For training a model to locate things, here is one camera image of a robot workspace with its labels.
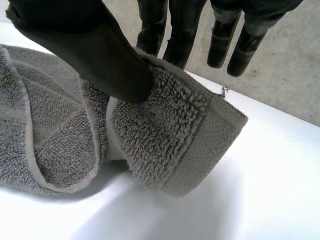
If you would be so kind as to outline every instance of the towel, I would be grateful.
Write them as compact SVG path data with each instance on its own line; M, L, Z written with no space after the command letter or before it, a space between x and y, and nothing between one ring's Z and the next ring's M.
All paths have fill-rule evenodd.
M132 104L54 55L0 45L0 185L74 193L101 164L126 160L146 188L174 197L196 188L248 119L179 68L139 54L154 86Z

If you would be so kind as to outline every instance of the concrete wall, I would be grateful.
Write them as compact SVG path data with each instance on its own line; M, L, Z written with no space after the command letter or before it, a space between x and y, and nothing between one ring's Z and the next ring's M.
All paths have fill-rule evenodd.
M132 45L141 28L136 0L104 0ZM4 9L6 0L0 0ZM305 0L270 29L240 78L227 75L226 67L239 37L239 21L230 51L221 69L207 66L213 10L207 2L203 9L197 38L186 70L320 126L320 1ZM165 51L171 31L170 16L159 57Z

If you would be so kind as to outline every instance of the fabric fold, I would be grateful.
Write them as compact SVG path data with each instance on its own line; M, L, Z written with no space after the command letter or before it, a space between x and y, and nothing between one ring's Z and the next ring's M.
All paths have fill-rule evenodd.
M146 188L175 197L196 188L248 119L179 68L138 52L154 87L131 104L54 55L0 46L0 185L73 193L103 162L126 160Z

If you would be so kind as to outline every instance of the white table surface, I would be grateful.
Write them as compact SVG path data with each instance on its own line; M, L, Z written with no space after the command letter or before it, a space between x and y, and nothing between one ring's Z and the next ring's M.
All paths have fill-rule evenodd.
M9 23L0 44L47 52ZM234 91L226 100L249 121L186 197L146 190L111 165L59 198L0 187L0 239L320 240L320 128Z

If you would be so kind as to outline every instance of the robotic hand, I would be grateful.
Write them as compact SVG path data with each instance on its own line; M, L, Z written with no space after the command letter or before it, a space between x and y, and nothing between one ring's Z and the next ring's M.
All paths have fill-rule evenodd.
M144 102L152 88L145 61L101 0L9 0L6 11L26 37L56 54L102 92Z
M167 4L172 32L163 59L184 69L192 50L199 18L207 0L137 0L142 29L137 47L157 56L165 33ZM215 23L207 64L220 68L226 58L242 10L245 24L227 67L233 77L241 76L269 28L303 0L210 0Z

